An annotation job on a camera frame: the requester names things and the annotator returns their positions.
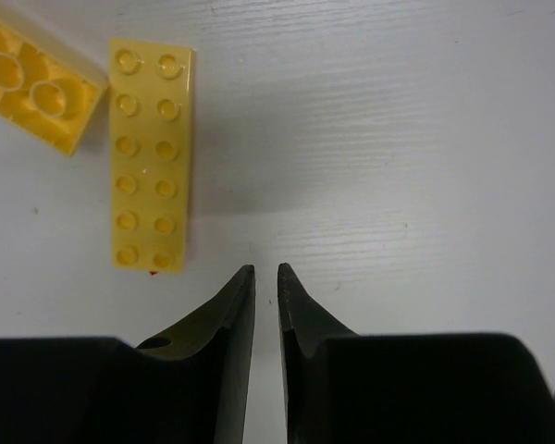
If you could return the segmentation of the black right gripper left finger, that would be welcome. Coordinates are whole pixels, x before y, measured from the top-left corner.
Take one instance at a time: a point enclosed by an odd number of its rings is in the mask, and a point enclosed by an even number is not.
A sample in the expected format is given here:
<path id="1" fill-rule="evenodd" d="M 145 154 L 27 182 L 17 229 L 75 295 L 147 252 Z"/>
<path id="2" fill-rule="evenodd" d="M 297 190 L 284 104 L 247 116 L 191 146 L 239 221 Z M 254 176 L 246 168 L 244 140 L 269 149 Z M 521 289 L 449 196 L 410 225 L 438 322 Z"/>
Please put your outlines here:
<path id="1" fill-rule="evenodd" d="M 0 339 L 0 443 L 239 443 L 255 274 L 137 347 L 120 339 Z"/>

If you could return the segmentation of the yellow lego brick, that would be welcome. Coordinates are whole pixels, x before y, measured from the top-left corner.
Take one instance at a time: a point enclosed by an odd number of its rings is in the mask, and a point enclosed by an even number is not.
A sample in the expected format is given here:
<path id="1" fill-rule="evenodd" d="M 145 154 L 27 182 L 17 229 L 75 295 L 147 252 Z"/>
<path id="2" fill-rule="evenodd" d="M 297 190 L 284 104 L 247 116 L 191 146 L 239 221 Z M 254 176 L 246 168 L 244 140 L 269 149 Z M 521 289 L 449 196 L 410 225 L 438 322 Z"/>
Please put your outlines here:
<path id="1" fill-rule="evenodd" d="M 107 86 L 89 58 L 0 3 L 0 117 L 71 156 Z"/>

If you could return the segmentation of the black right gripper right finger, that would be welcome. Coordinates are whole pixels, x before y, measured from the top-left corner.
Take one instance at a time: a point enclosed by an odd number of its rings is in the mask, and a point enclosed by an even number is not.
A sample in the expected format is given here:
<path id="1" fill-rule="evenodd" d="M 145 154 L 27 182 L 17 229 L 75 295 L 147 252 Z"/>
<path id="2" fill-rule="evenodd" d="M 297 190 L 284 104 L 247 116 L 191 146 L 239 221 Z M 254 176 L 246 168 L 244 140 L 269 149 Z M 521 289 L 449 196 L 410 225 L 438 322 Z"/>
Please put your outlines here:
<path id="1" fill-rule="evenodd" d="M 500 333 L 363 336 L 277 271 L 291 443 L 555 443 L 532 353 Z"/>

